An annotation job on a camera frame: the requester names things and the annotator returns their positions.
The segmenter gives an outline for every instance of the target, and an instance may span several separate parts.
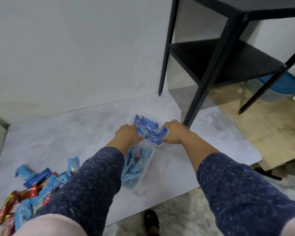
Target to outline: blue lid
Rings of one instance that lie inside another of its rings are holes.
[[[272,75],[258,78],[261,83],[266,83]],[[271,87],[273,91],[282,94],[295,93],[295,76],[289,72],[285,72]]]

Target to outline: foot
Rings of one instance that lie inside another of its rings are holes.
[[[148,235],[159,235],[159,220],[153,210],[145,211],[144,225]]]

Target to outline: black shoe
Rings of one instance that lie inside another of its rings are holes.
[[[159,229],[159,220],[158,220],[157,214],[153,210],[145,211],[144,225],[148,235],[149,235],[148,231],[152,226],[155,226]]]

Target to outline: sleeve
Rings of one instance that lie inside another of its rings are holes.
[[[197,180],[224,235],[280,235],[295,217],[294,200],[223,153],[202,161]]]
[[[35,218],[60,214],[77,222],[87,235],[102,235],[109,207],[121,187],[124,162],[118,149],[100,149],[36,212]]]

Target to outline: person's right hand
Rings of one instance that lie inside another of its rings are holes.
[[[163,142],[170,144],[182,144],[183,139],[191,133],[190,129],[182,125],[176,119],[166,122],[164,127],[169,129],[169,135],[163,138]]]

